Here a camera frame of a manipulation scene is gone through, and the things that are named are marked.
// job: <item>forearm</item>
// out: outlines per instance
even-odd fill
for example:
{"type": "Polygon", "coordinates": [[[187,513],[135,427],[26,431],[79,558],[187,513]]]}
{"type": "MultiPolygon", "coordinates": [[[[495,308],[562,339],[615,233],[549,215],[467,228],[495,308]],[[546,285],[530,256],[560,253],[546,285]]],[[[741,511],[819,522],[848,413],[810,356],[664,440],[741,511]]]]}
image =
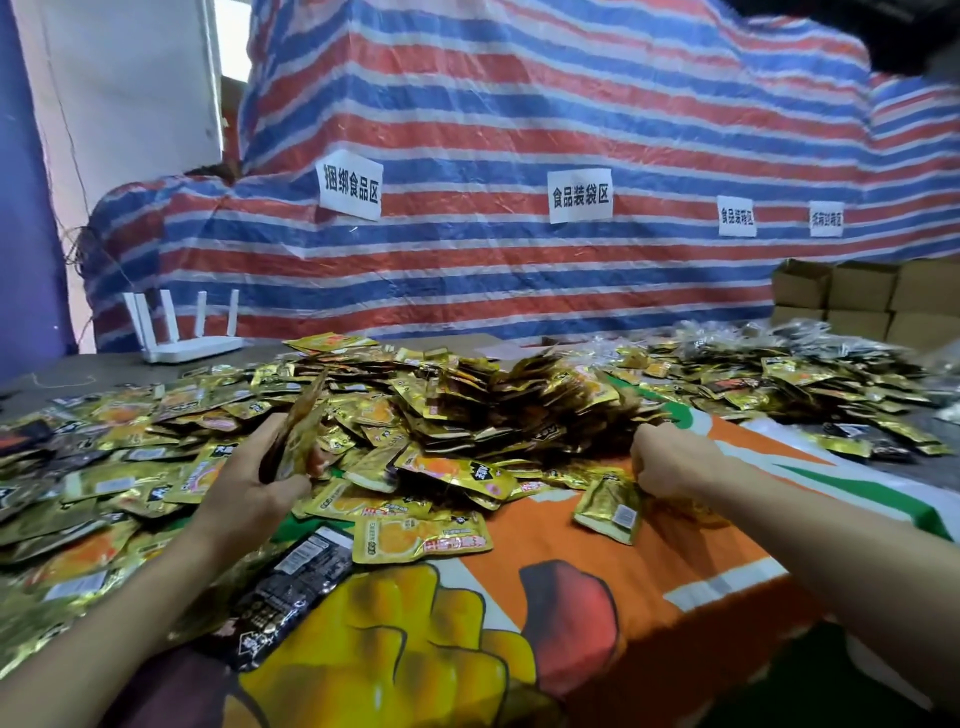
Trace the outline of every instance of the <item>forearm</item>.
{"type": "Polygon", "coordinates": [[[5,720],[20,728],[96,725],[215,576],[209,555],[194,546],[177,538],[116,594],[0,682],[5,720]]]}
{"type": "Polygon", "coordinates": [[[956,546],[730,457],[692,496],[733,521],[938,705],[960,714],[956,546]]]}

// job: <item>cardboard box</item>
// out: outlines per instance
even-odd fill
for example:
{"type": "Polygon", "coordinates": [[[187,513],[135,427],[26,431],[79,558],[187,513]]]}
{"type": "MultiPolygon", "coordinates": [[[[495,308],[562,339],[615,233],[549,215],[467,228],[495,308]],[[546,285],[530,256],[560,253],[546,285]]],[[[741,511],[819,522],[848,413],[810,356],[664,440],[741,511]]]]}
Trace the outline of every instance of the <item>cardboard box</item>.
{"type": "Polygon", "coordinates": [[[890,314],[885,311],[828,311],[827,320],[832,333],[883,341],[890,325],[890,314]]]}
{"type": "Polygon", "coordinates": [[[918,352],[933,352],[960,339],[960,317],[938,313],[898,311],[887,331],[887,341],[918,352]]]}
{"type": "Polygon", "coordinates": [[[774,312],[770,314],[770,324],[772,326],[778,326],[793,321],[794,319],[823,321],[824,313],[825,311],[822,308],[797,308],[790,305],[775,305],[774,312]]]}
{"type": "Polygon", "coordinates": [[[798,308],[824,308],[831,267],[826,263],[787,258],[774,271],[774,303],[798,308]]]}
{"type": "Polygon", "coordinates": [[[898,266],[848,260],[833,268],[828,308],[885,311],[897,282],[898,266]]]}
{"type": "Polygon", "coordinates": [[[903,263],[890,310],[960,316],[960,260],[951,256],[903,263]]]}

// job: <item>white router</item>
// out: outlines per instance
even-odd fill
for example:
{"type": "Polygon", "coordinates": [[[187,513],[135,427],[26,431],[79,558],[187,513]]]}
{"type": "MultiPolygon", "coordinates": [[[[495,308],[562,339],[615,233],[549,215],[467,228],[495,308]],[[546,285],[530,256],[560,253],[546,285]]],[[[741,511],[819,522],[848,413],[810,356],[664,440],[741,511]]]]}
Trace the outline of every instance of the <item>white router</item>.
{"type": "Polygon", "coordinates": [[[206,291],[197,294],[197,316],[193,325],[192,339],[180,340],[180,329],[177,327],[177,311],[174,308],[170,291],[160,291],[160,300],[163,303],[163,317],[167,322],[167,336],[170,341],[158,344],[154,336],[154,322],[150,317],[150,307],[147,297],[142,293],[125,293],[124,303],[133,320],[133,330],[136,331],[136,340],[140,342],[143,358],[151,364],[181,364],[184,361],[203,359],[207,356],[216,356],[218,353],[232,352],[243,346],[243,339],[236,336],[237,332],[237,304],[240,301],[240,289],[230,291],[230,308],[227,316],[226,336],[204,336],[206,324],[206,291]]]}

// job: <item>white paper sign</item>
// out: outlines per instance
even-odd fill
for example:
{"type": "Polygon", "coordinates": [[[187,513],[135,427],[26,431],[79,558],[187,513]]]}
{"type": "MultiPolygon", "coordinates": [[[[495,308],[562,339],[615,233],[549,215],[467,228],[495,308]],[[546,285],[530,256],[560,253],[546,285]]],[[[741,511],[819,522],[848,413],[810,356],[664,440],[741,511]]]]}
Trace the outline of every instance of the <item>white paper sign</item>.
{"type": "Polygon", "coordinates": [[[717,195],[717,219],[725,237],[756,237],[753,200],[717,195]]]}
{"type": "Polygon", "coordinates": [[[382,164],[341,149],[317,162],[317,177],[320,207],[365,220],[380,219],[382,164]]]}
{"type": "Polygon", "coordinates": [[[609,169],[564,169],[546,173],[550,224],[613,217],[613,178],[609,169]]]}
{"type": "Polygon", "coordinates": [[[810,237],[843,237],[843,203],[810,201],[810,237]]]}

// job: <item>dark object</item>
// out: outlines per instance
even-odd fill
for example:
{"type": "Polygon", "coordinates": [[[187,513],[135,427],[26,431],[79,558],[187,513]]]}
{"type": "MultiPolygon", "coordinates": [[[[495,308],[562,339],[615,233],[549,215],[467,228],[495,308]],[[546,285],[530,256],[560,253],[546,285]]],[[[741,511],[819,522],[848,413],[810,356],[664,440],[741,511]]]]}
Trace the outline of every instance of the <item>dark object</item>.
{"type": "Polygon", "coordinates": [[[0,457],[35,448],[53,437],[53,430],[42,420],[33,420],[20,427],[0,429],[0,457]]]}
{"type": "Polygon", "coordinates": [[[352,571],[350,536],[321,526],[266,571],[198,646],[241,672],[259,667],[352,571]]]}
{"type": "Polygon", "coordinates": [[[872,425],[860,423],[824,423],[824,432],[836,437],[850,437],[866,440],[871,445],[870,458],[888,463],[912,463],[916,461],[913,452],[899,445],[872,425]]]}
{"type": "Polygon", "coordinates": [[[949,0],[731,0],[741,14],[809,17],[858,37],[874,71],[918,76],[957,37],[960,9],[949,0]]]}

